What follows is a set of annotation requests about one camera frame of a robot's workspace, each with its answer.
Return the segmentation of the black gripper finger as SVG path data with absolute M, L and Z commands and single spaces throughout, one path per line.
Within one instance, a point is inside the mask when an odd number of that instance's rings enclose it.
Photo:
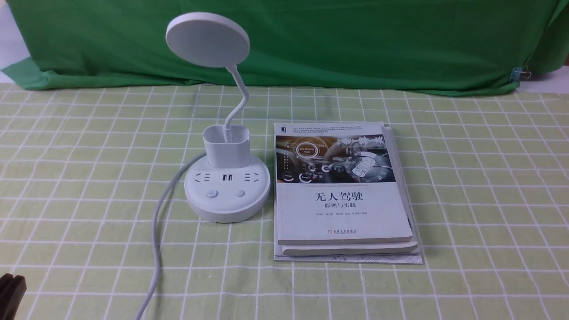
M 27 290 L 25 277 L 4 277 L 4 319 L 14 320 Z

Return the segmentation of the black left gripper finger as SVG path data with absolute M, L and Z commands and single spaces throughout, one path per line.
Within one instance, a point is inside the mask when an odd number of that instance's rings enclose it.
M 18 277 L 4 274 L 0 280 L 0 319 L 13 320 L 18 310 Z

